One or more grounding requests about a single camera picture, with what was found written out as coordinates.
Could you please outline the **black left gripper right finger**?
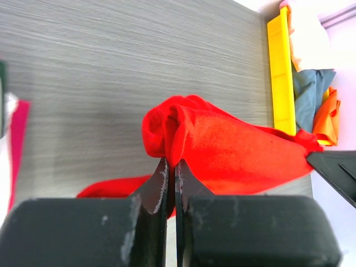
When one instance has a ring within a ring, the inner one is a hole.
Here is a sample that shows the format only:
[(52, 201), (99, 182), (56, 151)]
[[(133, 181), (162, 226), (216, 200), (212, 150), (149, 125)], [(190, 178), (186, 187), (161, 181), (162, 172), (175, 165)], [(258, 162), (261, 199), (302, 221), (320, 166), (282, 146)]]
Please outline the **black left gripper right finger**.
[(312, 198), (215, 195), (175, 168), (178, 266), (338, 266), (331, 225)]

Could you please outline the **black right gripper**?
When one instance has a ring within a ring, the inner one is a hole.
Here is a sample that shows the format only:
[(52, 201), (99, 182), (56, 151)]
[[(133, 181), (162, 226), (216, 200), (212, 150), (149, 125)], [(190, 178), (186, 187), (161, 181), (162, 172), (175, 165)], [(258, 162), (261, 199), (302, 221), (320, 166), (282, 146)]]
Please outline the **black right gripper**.
[(312, 152), (306, 160), (333, 189), (355, 207), (355, 150)]

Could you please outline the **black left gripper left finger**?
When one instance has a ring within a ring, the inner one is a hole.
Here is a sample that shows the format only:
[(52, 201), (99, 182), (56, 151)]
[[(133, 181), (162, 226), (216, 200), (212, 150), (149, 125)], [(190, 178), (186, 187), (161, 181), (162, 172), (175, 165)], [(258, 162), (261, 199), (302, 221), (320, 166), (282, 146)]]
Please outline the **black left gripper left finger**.
[(29, 199), (1, 228), (2, 266), (164, 266), (169, 167), (126, 198)]

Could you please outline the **red t shirt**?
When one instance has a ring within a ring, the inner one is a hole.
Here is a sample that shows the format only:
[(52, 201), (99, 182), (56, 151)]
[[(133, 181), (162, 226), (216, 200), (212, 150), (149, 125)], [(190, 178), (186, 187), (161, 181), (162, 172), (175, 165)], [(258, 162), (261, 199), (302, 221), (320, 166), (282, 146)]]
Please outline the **red t shirt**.
[(170, 174), (185, 160), (194, 176), (217, 195), (256, 194), (309, 174), (306, 158), (321, 152), (315, 135), (290, 136), (246, 123), (199, 96), (173, 96), (142, 120), (151, 157), (165, 158)]

